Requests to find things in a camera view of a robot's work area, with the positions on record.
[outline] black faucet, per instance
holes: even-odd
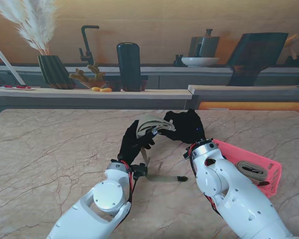
[[[84,40],[84,44],[85,44],[85,48],[86,48],[86,56],[83,55],[82,48],[79,48],[80,55],[81,55],[81,61],[88,61],[89,65],[93,65],[94,64],[93,56],[92,56],[92,53],[90,52],[90,47],[89,47],[88,39],[86,38],[86,34],[85,34],[85,29],[86,28],[99,29],[100,27],[97,26],[97,25],[84,25],[81,28],[82,36],[83,36],[83,40]]]

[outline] robotic arm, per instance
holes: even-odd
[[[188,154],[199,189],[242,239],[296,239],[269,199],[226,160],[212,140],[194,143]]]
[[[132,206],[131,184],[134,179],[147,175],[144,164],[128,166],[122,161],[112,160],[105,171],[106,180],[96,184],[81,197],[53,226],[47,239],[105,239],[125,219]],[[130,191],[130,198],[124,194]],[[106,221],[90,206],[92,203],[112,216]]]

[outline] white bowl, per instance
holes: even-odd
[[[217,63],[219,58],[211,57],[182,57],[181,61],[188,67],[203,67]]]

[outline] countertop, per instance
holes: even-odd
[[[280,162],[271,201],[299,236],[299,114],[289,111],[197,111],[207,137]],[[57,219],[104,179],[137,110],[5,110],[0,114],[0,239],[45,239]],[[188,145],[158,135],[149,173],[186,175],[184,183],[140,178],[127,219],[110,239],[236,239],[198,189]],[[138,156],[136,163],[141,162]]]
[[[146,90],[144,92],[94,92],[89,89],[57,90],[36,88],[35,91],[0,89],[0,96],[40,98],[90,98],[90,99],[182,99],[190,100],[188,90]]]
[[[16,71],[41,72],[38,66],[15,66]],[[66,67],[68,72],[75,72],[75,68],[90,72],[87,67]],[[99,67],[101,72],[119,73],[119,67]],[[7,71],[7,66],[0,66],[0,71]],[[141,73],[232,73],[227,67],[141,67]],[[299,73],[299,67],[272,67],[262,71],[262,73]]]
[[[299,102],[299,86],[189,85],[188,90],[206,101]]]

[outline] white dried plant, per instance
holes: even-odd
[[[17,23],[20,36],[42,55],[50,55],[55,12],[55,0],[0,0],[0,14]]]

